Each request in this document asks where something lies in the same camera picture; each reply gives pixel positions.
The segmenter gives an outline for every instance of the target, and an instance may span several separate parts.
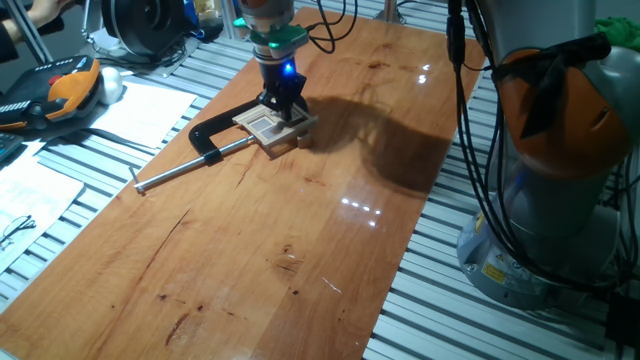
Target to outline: yellow warning label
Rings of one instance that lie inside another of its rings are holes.
[[[505,273],[504,271],[498,269],[497,267],[489,264],[488,262],[484,264],[484,268],[482,272],[493,280],[502,284],[504,282]]]
[[[482,228],[482,222],[484,222],[484,214],[480,213],[480,215],[478,215],[478,218],[476,219],[476,234],[480,231],[480,228]]]

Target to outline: white sheet of paper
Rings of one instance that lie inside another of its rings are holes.
[[[36,222],[34,229],[19,231],[0,244],[0,272],[60,218],[84,187],[37,160],[21,159],[0,172],[0,236],[21,216],[31,215]]]
[[[195,95],[124,82],[120,101],[91,125],[122,139],[155,149],[196,99]]]

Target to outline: cable connector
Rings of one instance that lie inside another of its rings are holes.
[[[465,27],[462,17],[462,1],[449,0],[447,18],[447,51],[454,67],[462,66],[465,58]]]

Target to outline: blue led light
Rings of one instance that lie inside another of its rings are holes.
[[[293,64],[291,63],[286,63],[284,65],[284,70],[283,70],[285,75],[293,75],[296,73],[296,69],[295,67],[293,67]]]

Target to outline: wooden table top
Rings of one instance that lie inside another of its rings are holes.
[[[305,8],[293,24],[317,21]],[[312,149],[270,160],[253,145],[145,197],[127,186],[2,314],[0,347],[22,360],[360,358],[456,128],[454,75],[444,35],[366,19],[335,54],[309,44],[296,62],[320,118]],[[464,73],[467,96],[476,79]],[[252,60],[140,178],[195,158],[190,127],[261,89]]]

